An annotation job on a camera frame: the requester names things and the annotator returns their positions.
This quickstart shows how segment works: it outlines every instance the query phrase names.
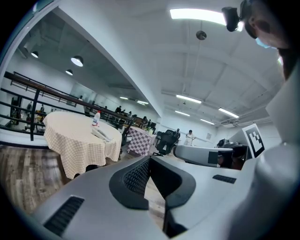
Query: ceiling light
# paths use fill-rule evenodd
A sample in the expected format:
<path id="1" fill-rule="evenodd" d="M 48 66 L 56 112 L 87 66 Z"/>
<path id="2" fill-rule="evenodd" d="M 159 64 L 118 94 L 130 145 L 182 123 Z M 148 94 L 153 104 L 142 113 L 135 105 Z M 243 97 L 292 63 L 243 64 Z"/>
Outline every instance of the ceiling light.
<path id="1" fill-rule="evenodd" d="M 186 114 L 186 113 L 183 113 L 183 112 L 178 112 L 178 111 L 175 111 L 176 113 L 180 113 L 180 114 L 182 114 L 182 115 L 186 115 L 186 116 L 188 116 L 189 117 L 189 115 L 188 114 Z"/>
<path id="2" fill-rule="evenodd" d="M 37 52 L 37 51 L 33 51 L 33 52 L 31 53 L 31 55 L 34 56 L 35 58 L 38 58 L 38 52 Z"/>
<path id="3" fill-rule="evenodd" d="M 215 125 L 214 123 L 208 122 L 207 120 L 204 120 L 204 119 L 200 119 L 200 120 L 203 121 L 203 122 L 209 123 L 209 124 L 211 124 L 211 125 Z"/>
<path id="4" fill-rule="evenodd" d="M 143 102 L 143 101 L 137 101 L 138 103 L 144 103 L 144 104 L 149 104 L 147 102 Z"/>
<path id="5" fill-rule="evenodd" d="M 197 19 L 197 20 L 204 20 L 213 23 L 219 23 L 221 25 L 226 26 L 223 13 L 218 13 L 218 12 L 204 10 L 204 9 L 192 9 L 192 8 L 171 9 L 170 13 L 172 19 Z M 242 31 L 243 26 L 244 23 L 239 22 L 238 31 Z"/>
<path id="6" fill-rule="evenodd" d="M 192 101 L 192 102 L 195 102 L 195 103 L 201 103 L 201 101 L 190 98 L 190 97 L 185 97 L 185 96 L 181 96 L 181 95 L 176 95 L 176 97 L 177 98 L 182 98 L 182 99 L 185 99 L 185 100 L 188 100 L 188 101 Z"/>
<path id="7" fill-rule="evenodd" d="M 223 108 L 219 108 L 219 111 L 224 112 L 224 113 L 226 113 L 226 114 L 228 114 L 228 115 L 230 115 L 230 116 L 233 116 L 233 117 L 235 117 L 235 118 L 239 118 L 238 115 L 235 115 L 235 114 L 233 114 L 233 113 L 231 113 L 231 112 L 229 112 L 229 111 L 226 111 L 226 110 L 224 110 Z"/>
<path id="8" fill-rule="evenodd" d="M 281 65 L 283 65 L 282 57 L 279 57 L 279 58 L 277 59 L 277 61 L 278 61 Z"/>
<path id="9" fill-rule="evenodd" d="M 83 66 L 83 58 L 81 56 L 74 56 L 71 58 L 71 61 L 77 66 Z"/>
<path id="10" fill-rule="evenodd" d="M 69 74 L 69 75 L 71 75 L 71 76 L 73 75 L 73 71 L 72 71 L 71 69 L 68 69 L 68 70 L 66 71 L 66 73 Z"/>

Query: table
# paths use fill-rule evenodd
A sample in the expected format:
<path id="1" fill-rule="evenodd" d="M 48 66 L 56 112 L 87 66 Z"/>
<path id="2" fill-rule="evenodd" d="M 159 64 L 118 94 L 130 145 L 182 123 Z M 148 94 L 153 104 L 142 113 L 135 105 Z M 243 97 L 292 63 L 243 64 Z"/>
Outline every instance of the table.
<path id="1" fill-rule="evenodd" d="M 44 137 L 48 147 L 60 154 L 66 176 L 73 179 L 85 172 L 88 165 L 105 165 L 105 158 L 118 161 L 121 134 L 106 123 L 99 126 L 110 142 L 94 136 L 91 132 L 92 118 L 71 112 L 52 112 L 44 119 Z"/>
<path id="2" fill-rule="evenodd" d="M 128 151 L 132 150 L 141 156 L 147 156 L 156 135 L 149 135 L 148 132 L 138 127 L 130 127 L 129 135 L 132 136 L 132 139 L 128 146 Z"/>

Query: vent grille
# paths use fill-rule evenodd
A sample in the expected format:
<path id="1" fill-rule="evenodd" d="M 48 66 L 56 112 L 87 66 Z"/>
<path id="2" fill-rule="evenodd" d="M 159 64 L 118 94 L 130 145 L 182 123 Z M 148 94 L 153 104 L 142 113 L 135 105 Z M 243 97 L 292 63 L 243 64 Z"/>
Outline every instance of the vent grille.
<path id="1" fill-rule="evenodd" d="M 83 202 L 84 199 L 82 198 L 70 197 L 44 224 L 44 227 L 54 234 L 61 236 Z"/>
<path id="2" fill-rule="evenodd" d="M 232 184 L 234 184 L 236 181 L 236 178 L 230 178 L 230 177 L 226 177 L 226 176 L 222 176 L 222 175 L 215 175 L 212 178 L 219 180 L 219 181 L 232 183 Z"/>

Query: face mask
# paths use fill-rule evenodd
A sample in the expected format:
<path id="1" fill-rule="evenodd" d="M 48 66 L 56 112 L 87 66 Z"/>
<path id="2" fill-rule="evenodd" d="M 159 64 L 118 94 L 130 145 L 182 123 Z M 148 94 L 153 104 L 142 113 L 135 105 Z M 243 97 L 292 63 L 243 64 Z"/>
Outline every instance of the face mask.
<path id="1" fill-rule="evenodd" d="M 259 46 L 262 46 L 262 47 L 264 47 L 264 48 L 269 48 L 269 47 L 271 47 L 271 46 L 269 46 L 269 45 L 264 44 L 258 37 L 255 39 L 255 41 L 256 41 L 256 43 L 257 43 Z"/>

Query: camera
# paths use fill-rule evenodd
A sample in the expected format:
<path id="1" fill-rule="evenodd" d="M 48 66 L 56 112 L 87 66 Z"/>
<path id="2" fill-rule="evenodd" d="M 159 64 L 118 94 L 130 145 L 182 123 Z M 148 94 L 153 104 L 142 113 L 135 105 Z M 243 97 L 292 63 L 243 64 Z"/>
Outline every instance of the camera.
<path id="1" fill-rule="evenodd" d="M 226 22 L 226 28 L 228 31 L 233 32 L 238 29 L 240 18 L 238 16 L 238 10 L 235 7 L 224 7 L 222 12 Z"/>

